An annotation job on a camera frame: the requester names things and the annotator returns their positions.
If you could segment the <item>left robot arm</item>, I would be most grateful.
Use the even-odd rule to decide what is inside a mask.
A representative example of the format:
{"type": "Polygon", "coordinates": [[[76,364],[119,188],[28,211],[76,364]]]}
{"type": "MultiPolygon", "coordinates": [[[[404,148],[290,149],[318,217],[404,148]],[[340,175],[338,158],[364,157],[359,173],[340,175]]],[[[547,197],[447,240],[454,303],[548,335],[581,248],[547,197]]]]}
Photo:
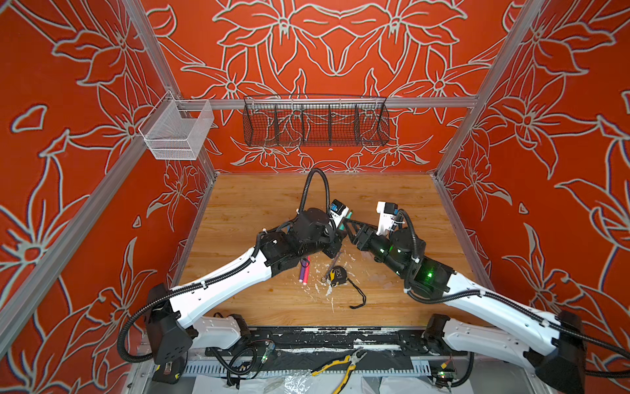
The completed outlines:
{"type": "Polygon", "coordinates": [[[195,323],[225,300],[299,266],[312,254],[323,252],[334,256],[341,249],[343,236],[339,226],[347,208],[331,202],[328,182],[323,183],[326,208],[308,208],[308,191],[315,176],[326,179],[320,168],[308,173],[295,217],[259,232],[254,246],[242,256],[183,286],[154,287],[146,305],[123,324],[116,340],[118,356],[131,364],[145,361],[167,364],[182,358],[195,343],[203,347],[230,348],[244,334],[244,325],[236,318],[227,318],[208,334],[195,328],[195,323]],[[126,338],[140,318],[145,321],[151,351],[146,355],[133,355],[127,349],[126,338]]]}

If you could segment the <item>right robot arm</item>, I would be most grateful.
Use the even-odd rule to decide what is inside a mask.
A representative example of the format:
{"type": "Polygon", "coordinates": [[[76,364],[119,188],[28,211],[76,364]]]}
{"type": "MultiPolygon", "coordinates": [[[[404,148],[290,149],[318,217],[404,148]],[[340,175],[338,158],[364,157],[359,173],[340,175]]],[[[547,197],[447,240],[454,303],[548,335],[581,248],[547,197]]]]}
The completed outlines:
{"type": "Polygon", "coordinates": [[[405,210],[381,213],[376,226],[351,218],[342,218],[340,225],[358,250],[369,252],[403,280],[405,293],[414,301],[448,305],[492,325],[482,328],[433,315],[424,331],[431,351],[468,352],[515,364],[562,393],[583,393],[587,377],[628,378],[628,370],[587,369],[589,344],[625,360],[629,352],[584,334],[579,316],[520,304],[427,257],[426,244],[405,210]]]}

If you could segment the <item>green marker pen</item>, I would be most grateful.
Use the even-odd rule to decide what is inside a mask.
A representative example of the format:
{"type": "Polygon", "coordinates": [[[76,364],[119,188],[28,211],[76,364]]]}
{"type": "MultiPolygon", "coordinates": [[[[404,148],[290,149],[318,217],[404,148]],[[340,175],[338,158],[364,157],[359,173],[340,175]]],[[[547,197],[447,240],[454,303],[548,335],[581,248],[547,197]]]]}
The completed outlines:
{"type": "Polygon", "coordinates": [[[340,231],[345,231],[345,230],[346,230],[346,221],[347,221],[348,219],[351,219],[352,214],[353,214],[353,212],[352,212],[352,211],[349,211],[349,212],[348,212],[348,213],[344,216],[344,218],[341,220],[341,222],[340,222],[340,226],[339,226],[339,230],[340,230],[340,231]]]}

